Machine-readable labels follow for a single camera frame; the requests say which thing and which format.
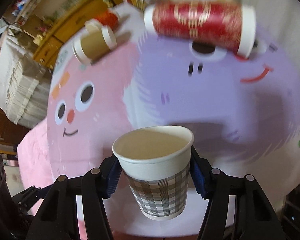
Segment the grey plaid paper cup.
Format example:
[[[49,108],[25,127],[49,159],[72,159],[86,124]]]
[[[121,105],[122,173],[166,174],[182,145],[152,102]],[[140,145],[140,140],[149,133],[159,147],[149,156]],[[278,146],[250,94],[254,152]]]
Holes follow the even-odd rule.
[[[165,221],[185,209],[194,135],[183,126],[153,126],[128,132],[112,145],[141,210]]]

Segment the tall red patterned cup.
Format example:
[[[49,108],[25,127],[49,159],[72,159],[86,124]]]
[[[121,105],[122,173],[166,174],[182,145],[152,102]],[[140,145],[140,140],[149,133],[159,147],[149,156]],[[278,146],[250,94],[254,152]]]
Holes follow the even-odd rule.
[[[159,2],[144,11],[147,31],[207,43],[248,58],[256,37],[253,7],[230,2]]]

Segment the brown kraft paper cup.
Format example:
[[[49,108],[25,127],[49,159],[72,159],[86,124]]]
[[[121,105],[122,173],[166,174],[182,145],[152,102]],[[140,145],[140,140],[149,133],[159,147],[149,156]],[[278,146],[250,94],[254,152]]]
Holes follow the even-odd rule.
[[[72,43],[75,57],[84,65],[97,61],[116,47],[116,37],[107,25],[76,38]]]

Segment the small red paper cup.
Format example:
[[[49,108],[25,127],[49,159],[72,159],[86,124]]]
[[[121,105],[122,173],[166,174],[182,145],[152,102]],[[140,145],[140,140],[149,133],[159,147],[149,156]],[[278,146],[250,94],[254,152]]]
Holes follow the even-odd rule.
[[[108,26],[111,30],[115,30],[120,24],[119,15],[110,9],[97,14],[90,20],[86,21],[84,26],[86,30],[90,33],[93,31],[100,31],[103,26]]]

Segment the pink quilted blanket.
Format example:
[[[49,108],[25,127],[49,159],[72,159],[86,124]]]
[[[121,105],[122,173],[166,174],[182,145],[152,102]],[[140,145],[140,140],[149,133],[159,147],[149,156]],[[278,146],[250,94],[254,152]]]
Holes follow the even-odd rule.
[[[60,175],[79,177],[89,170],[89,129],[81,121],[57,125],[45,118],[18,145],[25,188],[44,188]]]

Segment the cartoon monster tablecloth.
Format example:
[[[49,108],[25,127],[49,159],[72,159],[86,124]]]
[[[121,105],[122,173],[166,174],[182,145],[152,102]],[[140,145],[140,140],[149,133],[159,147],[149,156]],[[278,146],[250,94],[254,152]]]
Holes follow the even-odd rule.
[[[180,125],[212,166],[252,174],[272,203],[300,183],[300,68],[269,31],[257,21],[257,48],[243,60],[157,37],[129,4],[116,11],[123,44],[85,66],[67,42],[50,88],[47,119],[89,129],[89,170],[124,133]]]

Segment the white lace bed cover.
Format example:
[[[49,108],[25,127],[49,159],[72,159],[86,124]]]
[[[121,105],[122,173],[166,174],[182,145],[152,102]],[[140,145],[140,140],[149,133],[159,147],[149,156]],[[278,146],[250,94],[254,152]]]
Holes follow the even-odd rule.
[[[16,125],[34,128],[47,116],[52,73],[32,58],[9,26],[0,40],[0,108]]]

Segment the wooden desk with drawers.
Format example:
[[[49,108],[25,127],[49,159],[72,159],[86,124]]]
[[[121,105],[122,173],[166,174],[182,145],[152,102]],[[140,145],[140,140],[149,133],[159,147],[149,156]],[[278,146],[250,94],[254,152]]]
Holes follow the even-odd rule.
[[[68,9],[65,9],[55,20],[48,20],[52,27],[34,53],[34,61],[53,68],[61,46],[83,28],[87,20],[122,2],[123,0],[78,0],[70,4],[67,0]]]

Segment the wooden bookshelf hutch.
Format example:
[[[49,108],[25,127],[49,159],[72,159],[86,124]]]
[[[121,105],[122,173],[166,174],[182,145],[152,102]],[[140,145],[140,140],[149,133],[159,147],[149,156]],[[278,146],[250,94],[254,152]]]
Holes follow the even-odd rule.
[[[14,0],[4,12],[7,24],[43,33],[82,0]]]

